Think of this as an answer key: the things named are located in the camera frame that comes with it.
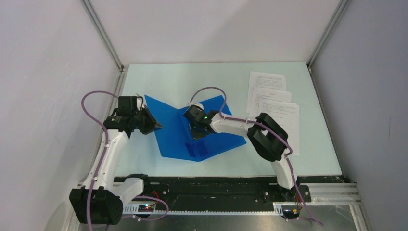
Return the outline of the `blue plastic folder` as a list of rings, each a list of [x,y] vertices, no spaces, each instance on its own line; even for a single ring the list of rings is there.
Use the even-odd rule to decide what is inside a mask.
[[[247,144],[244,137],[227,133],[195,140],[183,116],[187,106],[177,109],[148,95],[145,100],[152,116],[162,125],[154,133],[163,157],[200,162]]]

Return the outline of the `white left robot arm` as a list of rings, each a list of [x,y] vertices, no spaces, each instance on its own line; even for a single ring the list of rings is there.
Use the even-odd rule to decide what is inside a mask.
[[[135,197],[147,200],[152,194],[151,186],[139,177],[114,186],[123,149],[135,130],[147,135],[162,126],[139,95],[120,96],[117,108],[99,125],[103,136],[95,163],[81,187],[71,190],[69,200],[80,223],[116,225],[126,204]]]

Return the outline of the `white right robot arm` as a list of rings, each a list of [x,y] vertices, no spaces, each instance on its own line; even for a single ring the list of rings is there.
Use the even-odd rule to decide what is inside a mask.
[[[195,140],[215,133],[248,138],[257,154],[271,163],[281,198],[291,201],[298,196],[297,175],[288,163],[288,156],[293,152],[288,144],[289,135],[271,116],[261,113],[253,118],[240,118],[217,110],[205,112],[195,104],[183,116]]]

